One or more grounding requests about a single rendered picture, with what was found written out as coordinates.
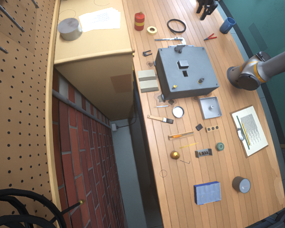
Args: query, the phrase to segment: brass ball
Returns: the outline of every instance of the brass ball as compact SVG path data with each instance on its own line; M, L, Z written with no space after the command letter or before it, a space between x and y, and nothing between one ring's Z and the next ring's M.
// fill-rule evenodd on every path
M172 151L171 152L171 157L173 159L179 159L180 158L180 153L178 153L177 151Z

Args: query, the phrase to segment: white paper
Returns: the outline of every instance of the white paper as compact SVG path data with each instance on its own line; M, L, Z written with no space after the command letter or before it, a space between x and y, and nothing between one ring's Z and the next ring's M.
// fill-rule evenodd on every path
M120 29L121 13L112 7L79 16L83 32L95 29Z
M253 106L232 114L237 128L243 129L245 139L243 145L247 156L268 145L264 131Z

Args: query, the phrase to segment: wooden cabinet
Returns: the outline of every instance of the wooden cabinet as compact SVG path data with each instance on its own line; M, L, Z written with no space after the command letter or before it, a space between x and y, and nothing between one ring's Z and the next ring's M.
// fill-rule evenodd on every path
M58 23L109 7L121 12L121 28L83 32L74 41L57 31L54 67L105 116L120 120L133 116L133 51L122 1L61 1Z

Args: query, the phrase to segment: red cylinder with yellow band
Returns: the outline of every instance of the red cylinder with yellow band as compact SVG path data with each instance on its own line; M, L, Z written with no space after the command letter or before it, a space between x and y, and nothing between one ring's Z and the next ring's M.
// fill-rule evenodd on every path
M135 13L134 28L137 31L142 31L144 27L144 14L142 12Z

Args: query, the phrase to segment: clipboard clip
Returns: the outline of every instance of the clipboard clip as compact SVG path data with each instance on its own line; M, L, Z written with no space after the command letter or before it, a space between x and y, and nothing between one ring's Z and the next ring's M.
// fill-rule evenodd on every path
M245 137L244 137L244 134L240 128L237 129L237 134L238 134L240 141L244 141Z

